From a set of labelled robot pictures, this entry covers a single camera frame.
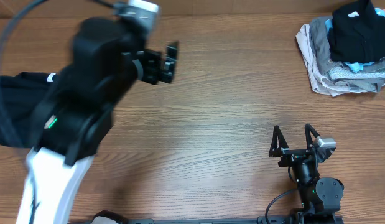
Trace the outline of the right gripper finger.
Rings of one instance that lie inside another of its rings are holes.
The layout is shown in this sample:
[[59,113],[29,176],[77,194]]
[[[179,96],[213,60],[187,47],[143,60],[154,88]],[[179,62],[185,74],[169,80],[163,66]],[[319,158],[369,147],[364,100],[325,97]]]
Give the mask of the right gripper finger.
[[306,138],[306,144],[308,149],[312,148],[312,145],[313,145],[312,137],[316,138],[319,136],[320,134],[312,127],[311,124],[307,123],[305,125],[305,138]]
[[289,146],[282,134],[282,131],[278,125],[274,126],[272,134],[272,142],[269,150],[270,157],[282,157],[286,151],[289,150]]

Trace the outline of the black t-shirt with logo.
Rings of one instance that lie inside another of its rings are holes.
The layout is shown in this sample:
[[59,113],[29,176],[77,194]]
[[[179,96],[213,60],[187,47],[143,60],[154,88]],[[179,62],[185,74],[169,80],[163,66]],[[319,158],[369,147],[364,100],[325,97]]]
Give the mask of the black t-shirt with logo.
[[328,41],[333,61],[376,62],[385,57],[385,17],[370,0],[346,4],[332,13]]

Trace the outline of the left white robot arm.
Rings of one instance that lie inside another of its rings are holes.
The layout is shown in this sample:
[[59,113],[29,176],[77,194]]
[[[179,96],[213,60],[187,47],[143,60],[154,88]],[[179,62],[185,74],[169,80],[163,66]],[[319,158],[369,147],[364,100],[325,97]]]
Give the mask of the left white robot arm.
[[172,82],[179,44],[147,49],[152,25],[147,17],[81,23],[71,64],[32,113],[18,223],[66,223],[116,105],[136,81]]

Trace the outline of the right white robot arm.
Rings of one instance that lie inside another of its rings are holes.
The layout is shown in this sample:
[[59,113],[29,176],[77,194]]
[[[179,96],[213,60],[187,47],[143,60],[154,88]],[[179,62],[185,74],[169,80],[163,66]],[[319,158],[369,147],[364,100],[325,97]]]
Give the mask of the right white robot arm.
[[[321,136],[310,124],[305,125],[306,148],[291,150],[280,127],[274,126],[270,157],[278,157],[279,167],[288,168],[289,179],[296,188],[274,198],[266,208],[265,223],[286,224],[338,224],[343,223],[336,216],[341,208],[344,185],[333,177],[321,177],[318,165],[325,162],[336,150],[336,141]],[[286,216],[269,216],[272,205],[282,197],[297,192],[301,207],[294,208]]]

